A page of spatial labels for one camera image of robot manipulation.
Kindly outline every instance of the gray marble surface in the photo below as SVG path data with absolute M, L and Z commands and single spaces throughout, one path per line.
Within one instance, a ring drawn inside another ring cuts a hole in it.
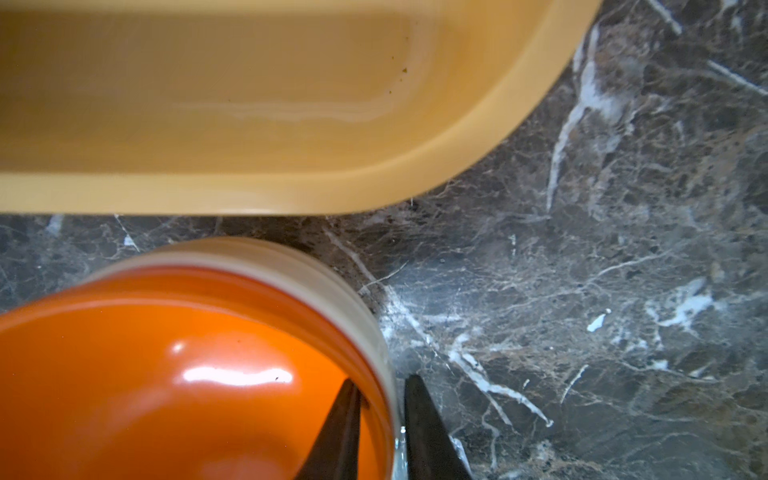
M 432 192 L 343 217 L 3 216 L 0 306 L 213 235 L 332 265 L 475 478 L 768 478 L 768 2 L 616 0 Z

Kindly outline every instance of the countertop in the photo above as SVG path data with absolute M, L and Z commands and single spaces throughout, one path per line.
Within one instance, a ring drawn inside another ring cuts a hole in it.
M 767 214 L 768 2 L 611 0 L 447 184 L 341 217 L 2 216 L 0 307 L 273 240 L 360 291 L 477 479 L 766 478 Z

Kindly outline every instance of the orange bowl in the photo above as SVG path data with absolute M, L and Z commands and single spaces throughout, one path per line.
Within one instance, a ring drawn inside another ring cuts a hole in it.
M 391 392 L 333 321 L 231 272 L 127 268 L 0 318 L 0 478 L 293 478 L 348 377 L 359 477 L 388 478 Z

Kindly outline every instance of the marble countertop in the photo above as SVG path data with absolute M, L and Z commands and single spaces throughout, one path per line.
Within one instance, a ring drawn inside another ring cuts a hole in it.
M 0 307 L 214 235 L 332 265 L 477 479 L 768 477 L 768 2 L 610 0 L 530 118 L 341 217 L 0 217 Z

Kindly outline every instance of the yellow tray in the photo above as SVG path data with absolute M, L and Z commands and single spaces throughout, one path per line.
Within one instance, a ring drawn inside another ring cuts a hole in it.
M 469 167 L 600 0 L 0 0 L 0 210 L 339 214 Z

